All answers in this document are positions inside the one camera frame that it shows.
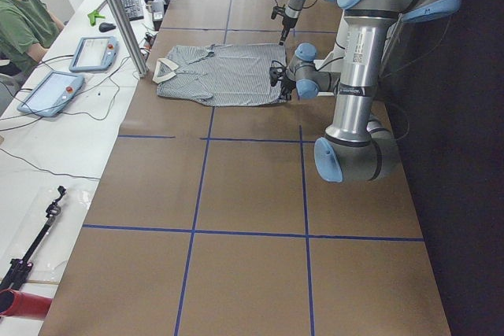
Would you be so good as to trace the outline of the green plastic tool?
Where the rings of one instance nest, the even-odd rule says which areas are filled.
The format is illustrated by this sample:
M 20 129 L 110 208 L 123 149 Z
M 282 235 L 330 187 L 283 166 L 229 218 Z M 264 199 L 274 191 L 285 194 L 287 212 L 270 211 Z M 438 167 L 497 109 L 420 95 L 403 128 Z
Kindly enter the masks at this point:
M 106 17 L 103 16 L 99 10 L 95 9 L 88 13 L 87 18 L 90 22 L 90 26 L 95 26 L 97 23 L 97 20 L 99 19 L 105 19 Z

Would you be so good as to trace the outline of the black keyboard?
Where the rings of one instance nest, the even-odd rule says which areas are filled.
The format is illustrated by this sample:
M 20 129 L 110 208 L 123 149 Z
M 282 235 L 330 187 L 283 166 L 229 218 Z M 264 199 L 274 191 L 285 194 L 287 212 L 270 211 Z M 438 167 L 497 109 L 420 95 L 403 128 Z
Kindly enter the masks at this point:
M 121 0 L 121 3 L 129 20 L 144 18 L 142 0 Z

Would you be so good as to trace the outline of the aluminium frame profile post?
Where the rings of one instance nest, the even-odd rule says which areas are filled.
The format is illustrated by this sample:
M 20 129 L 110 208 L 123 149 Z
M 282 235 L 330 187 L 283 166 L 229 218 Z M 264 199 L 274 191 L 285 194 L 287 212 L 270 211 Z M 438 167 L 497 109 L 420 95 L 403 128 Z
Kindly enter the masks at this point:
M 146 76 L 148 68 L 146 66 L 145 59 L 141 54 L 139 44 L 137 43 L 134 31 L 130 24 L 130 20 L 124 11 L 121 0 L 106 0 L 113 14 L 114 20 L 117 22 L 117 26 L 120 30 L 121 36 L 123 37 L 124 44 L 127 47 L 129 55 L 134 63 L 136 71 L 138 72 L 139 78 Z

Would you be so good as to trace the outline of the near blue teach pendant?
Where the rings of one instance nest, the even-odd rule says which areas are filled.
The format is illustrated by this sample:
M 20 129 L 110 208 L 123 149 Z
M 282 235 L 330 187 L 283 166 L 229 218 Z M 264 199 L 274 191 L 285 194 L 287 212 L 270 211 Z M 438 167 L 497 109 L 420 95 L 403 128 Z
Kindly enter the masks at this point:
M 51 71 L 20 102 L 17 110 L 41 117 L 56 116 L 73 99 L 84 84 L 84 76 L 68 72 Z

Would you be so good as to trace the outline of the black computer mouse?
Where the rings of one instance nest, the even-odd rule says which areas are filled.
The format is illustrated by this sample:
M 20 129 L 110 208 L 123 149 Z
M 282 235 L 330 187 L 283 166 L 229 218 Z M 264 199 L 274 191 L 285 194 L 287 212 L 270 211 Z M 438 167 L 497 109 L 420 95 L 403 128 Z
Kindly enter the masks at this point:
M 105 32 L 108 32 L 108 31 L 112 31 L 116 28 L 116 25 L 115 24 L 112 24 L 112 23 L 107 23 L 107 22 L 102 22 L 100 23 L 100 25 L 98 26 L 98 30 L 101 32 L 101 33 L 105 33 Z

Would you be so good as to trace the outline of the striped polo shirt white collar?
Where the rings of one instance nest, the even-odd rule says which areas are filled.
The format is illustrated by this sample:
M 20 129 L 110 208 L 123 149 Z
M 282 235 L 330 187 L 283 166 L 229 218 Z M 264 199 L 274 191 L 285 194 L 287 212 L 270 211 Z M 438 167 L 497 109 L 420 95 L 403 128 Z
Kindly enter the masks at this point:
M 212 107 L 259 106 L 280 102 L 270 84 L 273 61 L 286 52 L 271 43 L 173 47 L 166 56 L 178 65 L 175 76 L 157 85 L 157 96 Z

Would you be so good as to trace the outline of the black tripod stick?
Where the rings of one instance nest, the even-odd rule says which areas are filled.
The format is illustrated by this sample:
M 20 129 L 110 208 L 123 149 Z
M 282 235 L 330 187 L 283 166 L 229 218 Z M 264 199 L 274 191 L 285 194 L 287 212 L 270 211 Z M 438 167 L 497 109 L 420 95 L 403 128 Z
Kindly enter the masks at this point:
M 60 215 L 61 206 L 59 202 L 65 196 L 66 191 L 67 189 L 64 186 L 59 186 L 57 188 L 59 196 L 52 200 L 47 206 L 46 222 L 43 224 L 40 232 L 37 234 L 26 253 L 21 258 L 13 258 L 10 261 L 9 270 L 1 281 L 1 290 L 19 290 L 27 282 L 28 276 L 33 268 L 33 263 L 30 259 L 54 224 L 56 218 Z

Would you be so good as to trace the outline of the far blue teach pendant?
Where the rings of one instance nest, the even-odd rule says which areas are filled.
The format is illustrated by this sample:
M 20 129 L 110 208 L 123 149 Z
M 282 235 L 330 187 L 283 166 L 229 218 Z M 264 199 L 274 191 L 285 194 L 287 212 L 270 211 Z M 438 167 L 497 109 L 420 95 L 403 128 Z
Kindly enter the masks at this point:
M 118 40 L 113 36 L 80 39 L 69 66 L 70 72 L 105 72 L 116 60 Z

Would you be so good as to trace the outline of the person in green shirt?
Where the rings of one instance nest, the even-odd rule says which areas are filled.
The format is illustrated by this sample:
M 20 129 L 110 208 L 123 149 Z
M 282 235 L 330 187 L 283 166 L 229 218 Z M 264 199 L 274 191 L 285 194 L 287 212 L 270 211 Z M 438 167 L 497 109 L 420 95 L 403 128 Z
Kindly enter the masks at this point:
M 1 52 L 26 76 L 64 27 L 41 0 L 1 0 Z

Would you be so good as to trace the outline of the blue teach pendant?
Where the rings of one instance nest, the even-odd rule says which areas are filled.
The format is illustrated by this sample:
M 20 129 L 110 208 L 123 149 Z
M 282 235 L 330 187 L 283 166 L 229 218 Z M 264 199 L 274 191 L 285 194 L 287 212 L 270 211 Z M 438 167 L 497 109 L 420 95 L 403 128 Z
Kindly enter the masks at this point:
M 116 60 L 118 40 L 113 36 L 80 39 L 69 66 L 70 72 L 105 72 Z
M 68 72 L 51 71 L 20 102 L 17 110 L 41 117 L 56 116 L 73 99 L 84 84 L 84 76 Z

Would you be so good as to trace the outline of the red cylinder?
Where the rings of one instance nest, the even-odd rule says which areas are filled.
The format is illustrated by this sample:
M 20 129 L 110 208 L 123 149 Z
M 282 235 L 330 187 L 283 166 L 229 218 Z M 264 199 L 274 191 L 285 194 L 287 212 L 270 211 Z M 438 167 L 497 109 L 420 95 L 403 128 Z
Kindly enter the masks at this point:
M 1 317 L 44 320 L 51 304 L 49 297 L 12 289 L 1 291 Z

